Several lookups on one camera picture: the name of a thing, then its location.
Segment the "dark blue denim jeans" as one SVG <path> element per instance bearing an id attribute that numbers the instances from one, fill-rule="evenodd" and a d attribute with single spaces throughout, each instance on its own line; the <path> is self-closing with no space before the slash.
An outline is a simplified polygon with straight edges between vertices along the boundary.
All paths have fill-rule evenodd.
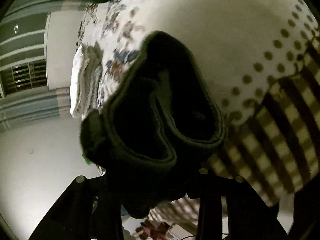
<path id="1" fill-rule="evenodd" d="M 84 157 L 114 181 L 109 199 L 135 218 L 184 197 L 226 138 L 192 53 L 162 31 L 145 38 L 118 89 L 86 116 L 80 133 Z"/>

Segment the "left green curtain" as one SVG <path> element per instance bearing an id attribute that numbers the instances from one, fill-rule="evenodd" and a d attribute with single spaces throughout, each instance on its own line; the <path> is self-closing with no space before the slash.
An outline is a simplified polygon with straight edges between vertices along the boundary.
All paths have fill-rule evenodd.
<path id="1" fill-rule="evenodd" d="M 70 117 L 69 88 L 60 88 L 1 103 L 1 132 L 47 119 Z"/>

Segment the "folded grey pants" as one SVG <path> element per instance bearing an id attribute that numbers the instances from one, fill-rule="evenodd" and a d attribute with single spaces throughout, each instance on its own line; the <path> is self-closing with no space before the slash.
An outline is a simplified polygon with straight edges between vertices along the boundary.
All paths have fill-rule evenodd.
<path id="1" fill-rule="evenodd" d="M 82 74 L 80 106 L 83 114 L 97 108 L 99 82 L 103 72 L 103 50 L 98 42 L 84 48 L 85 66 Z"/>

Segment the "window with metal grille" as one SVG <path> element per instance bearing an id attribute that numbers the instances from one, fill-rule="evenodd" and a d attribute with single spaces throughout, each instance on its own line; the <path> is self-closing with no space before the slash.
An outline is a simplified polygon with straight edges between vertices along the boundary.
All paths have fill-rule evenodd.
<path id="1" fill-rule="evenodd" d="M 17 92 L 47 87 L 47 13 L 1 22 L 1 98 Z"/>

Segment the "folded white pants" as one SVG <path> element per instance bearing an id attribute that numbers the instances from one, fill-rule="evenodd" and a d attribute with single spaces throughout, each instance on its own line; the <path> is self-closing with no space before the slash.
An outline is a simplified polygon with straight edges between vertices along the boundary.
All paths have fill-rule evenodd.
<path id="1" fill-rule="evenodd" d="M 81 86 L 84 84 L 84 70 L 88 66 L 88 63 L 89 57 L 87 53 L 87 47 L 83 44 L 80 44 L 73 58 L 71 85 L 69 88 L 70 114 L 75 119 L 81 118 Z"/>

